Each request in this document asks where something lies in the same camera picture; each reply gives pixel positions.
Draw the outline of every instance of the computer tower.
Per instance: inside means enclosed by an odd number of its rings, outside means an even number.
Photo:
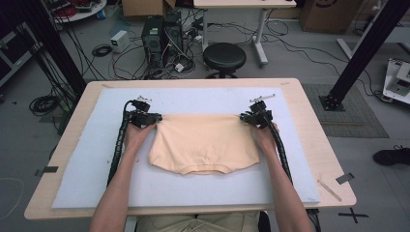
[[[145,56],[151,68],[163,68],[166,64],[167,51],[164,52],[168,39],[163,33],[163,16],[148,16],[142,30],[141,38]]]
[[[182,24],[181,13],[168,13],[163,22],[165,32],[169,36],[171,47],[169,48],[170,54],[178,54],[184,51],[184,43],[182,40]]]

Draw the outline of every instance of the black metal pole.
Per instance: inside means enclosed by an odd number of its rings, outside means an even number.
[[[409,0],[390,0],[376,18],[362,43],[328,96],[324,98],[325,110],[336,110],[359,78],[383,42],[389,37],[410,8]]]
[[[55,31],[46,12],[42,0],[1,0],[1,6],[7,6],[19,20],[25,21],[30,30],[43,44],[49,55],[57,65],[61,74],[66,78],[75,93],[76,102],[85,90],[86,83],[82,78],[73,58],[61,41],[60,35]]]

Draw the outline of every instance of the cardboard box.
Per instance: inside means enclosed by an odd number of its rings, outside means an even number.
[[[309,32],[343,34],[363,0],[307,0],[299,22]]]
[[[165,15],[176,0],[123,0],[124,16]]]
[[[278,19],[299,19],[302,8],[279,8],[275,9],[269,15],[269,18],[278,18]]]

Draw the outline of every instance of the human arm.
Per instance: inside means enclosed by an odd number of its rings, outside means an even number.
[[[253,133],[268,163],[279,230],[312,231],[305,207],[278,159],[277,144],[269,129],[253,127]]]
[[[138,149],[154,126],[139,129],[134,125],[128,125],[125,138],[126,150],[94,212],[90,231],[124,231],[133,164]]]

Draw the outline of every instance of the electronic equipment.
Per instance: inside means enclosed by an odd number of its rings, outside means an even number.
[[[78,1],[73,2],[73,5],[80,13],[90,13],[93,10],[94,2],[90,1]]]
[[[184,50],[181,21],[181,12],[176,12],[166,14],[163,22],[166,32],[165,35],[169,38],[169,53],[171,54],[178,54]]]
[[[119,31],[114,37],[111,38],[111,44],[114,48],[114,52],[121,53],[128,46],[130,46],[130,38],[127,31]]]
[[[51,0],[48,2],[48,7],[52,12],[68,7],[71,3],[66,0]]]
[[[397,75],[390,80],[387,89],[403,97],[410,93],[410,64],[403,62]]]
[[[167,59],[167,50],[164,50],[168,39],[163,33],[162,23],[163,16],[148,16],[141,34],[145,56],[148,65],[152,68],[163,68]]]
[[[281,166],[284,172],[286,173],[287,177],[289,178],[290,182],[293,183],[292,176],[290,174],[289,164],[287,163],[287,157],[284,151],[283,143],[280,139],[278,130],[275,128],[274,124],[272,123],[272,119],[273,119],[272,111],[266,110],[266,104],[263,101],[265,99],[272,98],[274,96],[275,95],[267,96],[267,97],[261,96],[255,100],[251,100],[250,102],[254,102],[254,104],[249,107],[250,111],[241,113],[239,118],[241,121],[257,126],[260,129],[264,129],[268,127],[269,131],[271,132],[272,137],[277,143]]]
[[[114,177],[115,172],[118,168],[118,163],[120,162],[122,156],[123,142],[126,137],[127,126],[129,123],[142,128],[143,126],[149,126],[156,124],[162,120],[162,115],[159,113],[148,113],[150,109],[150,100],[144,99],[141,96],[136,100],[129,100],[124,105],[123,110],[123,120],[118,132],[117,142],[115,143],[114,157],[112,158],[111,167],[109,169],[107,186]],[[131,104],[135,109],[127,110],[127,106]]]

